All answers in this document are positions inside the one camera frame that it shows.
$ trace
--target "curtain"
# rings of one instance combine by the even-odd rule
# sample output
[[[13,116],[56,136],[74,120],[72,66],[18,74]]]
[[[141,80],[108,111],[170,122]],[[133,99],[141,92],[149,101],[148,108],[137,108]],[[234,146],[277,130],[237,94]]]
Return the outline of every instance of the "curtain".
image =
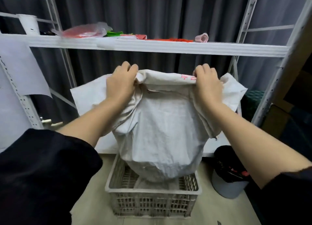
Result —
[[[56,0],[63,29],[73,26],[107,22],[113,31],[146,34],[153,38],[185,38],[208,33],[209,41],[236,42],[248,0]],[[258,0],[250,28],[294,24],[305,0]],[[45,0],[0,0],[0,11],[32,14],[49,19]],[[40,31],[48,31],[40,25]],[[10,33],[24,31],[16,19],[0,18],[0,30]],[[291,30],[248,33],[247,43],[285,45]],[[60,52],[52,48],[32,48],[38,64],[55,91],[72,100],[67,74]],[[227,72],[231,57],[143,53],[104,50],[69,49],[76,81],[85,84],[112,73],[123,61],[138,64],[140,69],[192,74],[193,69],[208,63],[218,75]],[[240,57],[239,80],[248,88],[264,90],[273,74],[278,58]],[[59,99],[34,96],[41,115],[52,121],[68,122],[77,112]]]

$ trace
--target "trash bin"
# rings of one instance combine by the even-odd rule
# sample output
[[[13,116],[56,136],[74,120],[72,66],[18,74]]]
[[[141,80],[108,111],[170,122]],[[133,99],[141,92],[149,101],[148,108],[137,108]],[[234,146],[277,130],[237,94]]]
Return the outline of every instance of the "trash bin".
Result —
[[[231,146],[220,146],[214,156],[213,187],[223,197],[234,199],[244,190],[251,177]]]

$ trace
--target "white plastic crate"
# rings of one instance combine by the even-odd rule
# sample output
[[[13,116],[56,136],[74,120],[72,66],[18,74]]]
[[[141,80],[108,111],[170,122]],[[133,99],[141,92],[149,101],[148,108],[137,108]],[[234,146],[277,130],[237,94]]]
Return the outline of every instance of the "white plastic crate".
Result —
[[[187,218],[201,194],[197,172],[179,178],[179,190],[134,189],[138,175],[116,155],[105,190],[115,215]]]

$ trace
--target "pink rolled paper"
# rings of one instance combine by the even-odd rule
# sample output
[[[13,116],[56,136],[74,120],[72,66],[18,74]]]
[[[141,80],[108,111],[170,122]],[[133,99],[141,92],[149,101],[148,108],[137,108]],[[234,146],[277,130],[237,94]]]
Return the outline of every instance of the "pink rolled paper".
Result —
[[[198,35],[195,37],[195,41],[196,42],[208,42],[208,34],[207,33],[203,33],[201,35]]]

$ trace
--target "white sack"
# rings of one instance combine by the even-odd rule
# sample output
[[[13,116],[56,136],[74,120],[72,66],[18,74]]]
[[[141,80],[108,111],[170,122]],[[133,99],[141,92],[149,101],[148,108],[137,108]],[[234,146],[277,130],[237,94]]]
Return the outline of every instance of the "white sack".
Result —
[[[71,89],[80,115],[106,98],[108,76]],[[196,78],[139,70],[136,79],[140,85],[113,127],[121,158],[152,182],[195,172],[206,141],[221,131],[196,104]],[[229,73],[220,80],[222,101],[235,111],[247,89]]]

